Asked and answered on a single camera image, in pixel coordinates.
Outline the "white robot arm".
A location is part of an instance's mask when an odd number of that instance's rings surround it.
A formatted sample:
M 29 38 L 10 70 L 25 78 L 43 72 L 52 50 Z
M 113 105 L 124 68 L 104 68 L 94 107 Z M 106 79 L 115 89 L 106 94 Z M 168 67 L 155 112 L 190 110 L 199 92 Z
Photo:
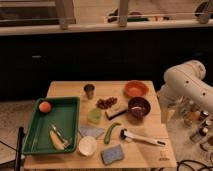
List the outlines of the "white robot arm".
M 163 123 L 169 119 L 169 108 L 177 105 L 183 97 L 213 114 L 213 87 L 203 82 L 205 75 L 205 66 L 198 60 L 184 62 L 164 72 L 165 84 L 157 93 Z

